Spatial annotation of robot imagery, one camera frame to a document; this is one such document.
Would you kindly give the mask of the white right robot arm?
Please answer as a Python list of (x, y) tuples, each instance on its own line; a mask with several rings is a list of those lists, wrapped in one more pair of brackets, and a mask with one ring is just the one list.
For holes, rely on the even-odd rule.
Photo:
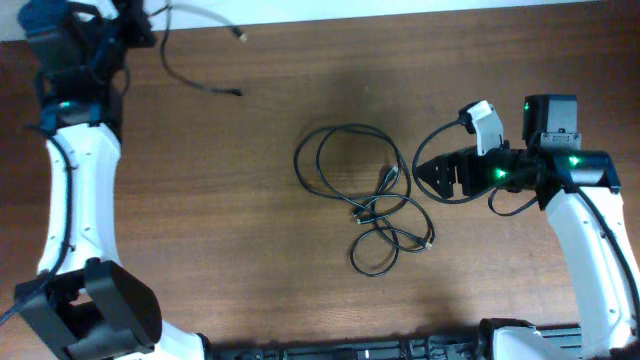
[(523, 104), (522, 149), (513, 149), (494, 106), (463, 107), (453, 126), (473, 146), (434, 157), (411, 171), (430, 199), (455, 204), (498, 191), (534, 192), (569, 269), (579, 310), (584, 359), (639, 356), (639, 268), (624, 223), (621, 182), (611, 156), (582, 147), (573, 95), (535, 94)]

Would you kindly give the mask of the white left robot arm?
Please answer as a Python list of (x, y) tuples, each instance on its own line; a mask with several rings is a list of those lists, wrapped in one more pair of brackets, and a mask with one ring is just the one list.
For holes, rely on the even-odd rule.
[(93, 5), (52, 0), (18, 12), (40, 64), (35, 130), (46, 141), (51, 195), (36, 277), (15, 287), (11, 313), (59, 359), (207, 359), (207, 338), (166, 322), (118, 254), (122, 93), (112, 80), (129, 50), (155, 38), (141, 2), (118, 1), (115, 10), (106, 19)]

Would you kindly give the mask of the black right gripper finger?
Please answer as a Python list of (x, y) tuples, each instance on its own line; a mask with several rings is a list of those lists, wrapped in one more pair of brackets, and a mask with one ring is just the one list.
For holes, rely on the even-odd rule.
[(456, 153), (438, 155), (417, 167), (417, 174), (448, 172), (455, 175), (459, 156)]
[(454, 195), (456, 177), (448, 172), (419, 174), (419, 179), (428, 184), (436, 194), (444, 199), (450, 199)]

